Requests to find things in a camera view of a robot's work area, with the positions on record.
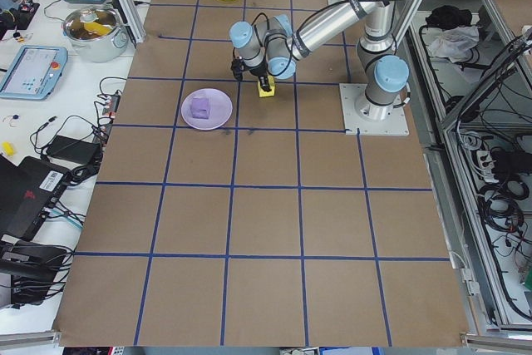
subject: white table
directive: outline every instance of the white table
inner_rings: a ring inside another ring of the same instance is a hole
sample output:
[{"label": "white table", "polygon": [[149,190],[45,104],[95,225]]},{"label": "white table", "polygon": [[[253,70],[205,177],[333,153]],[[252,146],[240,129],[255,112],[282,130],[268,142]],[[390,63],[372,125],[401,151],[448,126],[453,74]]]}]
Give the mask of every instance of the white table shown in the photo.
[{"label": "white table", "polygon": [[[29,29],[21,32],[31,38],[24,44],[61,46],[68,50],[68,62],[54,92],[45,101],[13,101],[0,99],[0,142],[10,142],[17,153],[9,157],[10,161],[18,164],[25,156],[37,156],[29,141],[29,136],[50,117],[57,116],[45,130],[39,134],[39,143],[46,144],[52,138],[62,122],[70,115],[79,115],[96,123],[96,112],[93,101],[99,93],[98,83],[105,76],[127,77],[135,48],[130,44],[127,50],[116,59],[106,63],[83,61],[72,49],[68,39],[62,34],[62,22],[47,18],[44,7],[55,0],[35,0],[41,4]],[[58,2],[47,9],[47,14],[53,17],[65,18],[71,12],[84,8]],[[148,6],[140,5],[139,11],[142,21],[147,14]],[[8,68],[21,47],[21,43],[12,39],[12,32],[7,32],[0,42],[0,67]],[[107,80],[103,88],[105,92],[114,93],[122,89],[124,81]],[[19,115],[11,127],[7,116]],[[63,135],[81,138],[87,133],[88,124],[72,120],[62,131]],[[62,202],[75,212],[86,213],[96,178],[93,177],[76,188],[70,188],[62,196]],[[62,244],[70,248],[76,246],[80,230],[67,221],[55,219],[47,221],[33,240],[41,244]],[[48,299],[42,305],[25,305],[21,309],[0,310],[0,334],[35,333],[50,330],[56,316],[61,295]]]}]

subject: purple plate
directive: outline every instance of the purple plate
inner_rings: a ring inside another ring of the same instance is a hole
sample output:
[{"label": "purple plate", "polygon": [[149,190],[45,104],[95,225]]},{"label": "purple plate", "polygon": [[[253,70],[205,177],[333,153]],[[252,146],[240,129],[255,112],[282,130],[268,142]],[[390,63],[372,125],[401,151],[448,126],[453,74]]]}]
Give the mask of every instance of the purple plate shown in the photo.
[{"label": "purple plate", "polygon": [[[195,97],[209,99],[210,114],[209,119],[194,118],[190,106]],[[210,131],[221,127],[231,117],[233,103],[231,99],[218,89],[207,87],[190,93],[181,104],[181,115],[185,122],[193,128],[201,131]]]}]

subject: purple block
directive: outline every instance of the purple block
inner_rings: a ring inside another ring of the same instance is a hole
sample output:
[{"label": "purple block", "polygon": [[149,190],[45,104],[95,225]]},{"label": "purple block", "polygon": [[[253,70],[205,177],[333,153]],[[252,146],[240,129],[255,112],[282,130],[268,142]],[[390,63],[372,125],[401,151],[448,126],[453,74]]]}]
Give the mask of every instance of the purple block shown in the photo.
[{"label": "purple block", "polygon": [[190,104],[190,112],[192,113],[192,118],[208,120],[210,114],[209,99],[206,97],[194,97]]}]

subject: white cloth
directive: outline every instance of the white cloth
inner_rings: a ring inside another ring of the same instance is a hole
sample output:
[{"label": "white cloth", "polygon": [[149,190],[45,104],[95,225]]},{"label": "white cloth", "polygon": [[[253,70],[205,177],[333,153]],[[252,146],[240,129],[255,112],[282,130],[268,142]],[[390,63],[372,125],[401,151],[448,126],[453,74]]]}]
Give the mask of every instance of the white cloth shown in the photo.
[{"label": "white cloth", "polygon": [[428,47],[433,57],[449,58],[451,62],[464,62],[471,57],[470,49],[479,42],[477,27],[458,27],[441,33]]}]

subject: small yellow object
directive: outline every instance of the small yellow object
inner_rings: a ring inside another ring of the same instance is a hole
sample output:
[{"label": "small yellow object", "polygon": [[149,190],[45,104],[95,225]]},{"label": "small yellow object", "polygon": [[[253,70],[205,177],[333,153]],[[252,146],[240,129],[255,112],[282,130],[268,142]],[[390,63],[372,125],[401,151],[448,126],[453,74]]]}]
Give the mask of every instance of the small yellow object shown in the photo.
[{"label": "small yellow object", "polygon": [[275,95],[275,80],[273,76],[268,75],[268,83],[271,91],[263,91],[263,88],[260,87],[260,81],[257,81],[257,88],[259,89],[259,97],[271,97]]},{"label": "small yellow object", "polygon": [[3,148],[3,152],[9,157],[11,157],[12,155],[16,153],[15,148],[8,141],[4,141],[2,143],[2,148]]},{"label": "small yellow object", "polygon": [[97,35],[100,35],[101,37],[104,37],[109,32],[111,32],[111,29],[109,27],[106,27],[105,25],[101,25],[98,22],[84,22],[83,27],[90,33],[95,33]]}]

